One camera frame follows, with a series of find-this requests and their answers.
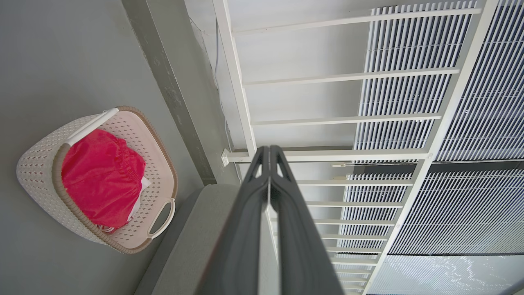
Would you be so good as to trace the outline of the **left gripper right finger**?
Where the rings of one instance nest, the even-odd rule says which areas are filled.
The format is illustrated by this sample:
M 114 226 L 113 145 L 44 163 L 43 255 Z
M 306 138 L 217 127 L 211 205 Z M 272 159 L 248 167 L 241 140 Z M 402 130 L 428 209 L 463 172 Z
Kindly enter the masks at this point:
M 280 146 L 270 146 L 270 203 L 278 215 L 283 295 L 342 295 L 334 267 Z

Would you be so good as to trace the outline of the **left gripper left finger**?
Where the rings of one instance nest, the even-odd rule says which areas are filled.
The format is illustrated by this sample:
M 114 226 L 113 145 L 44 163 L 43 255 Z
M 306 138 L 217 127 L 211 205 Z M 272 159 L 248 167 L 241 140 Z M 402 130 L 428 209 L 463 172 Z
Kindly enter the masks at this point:
M 268 202 L 269 147 L 258 148 L 234 200 L 198 295 L 256 295 L 260 272 L 261 216 Z

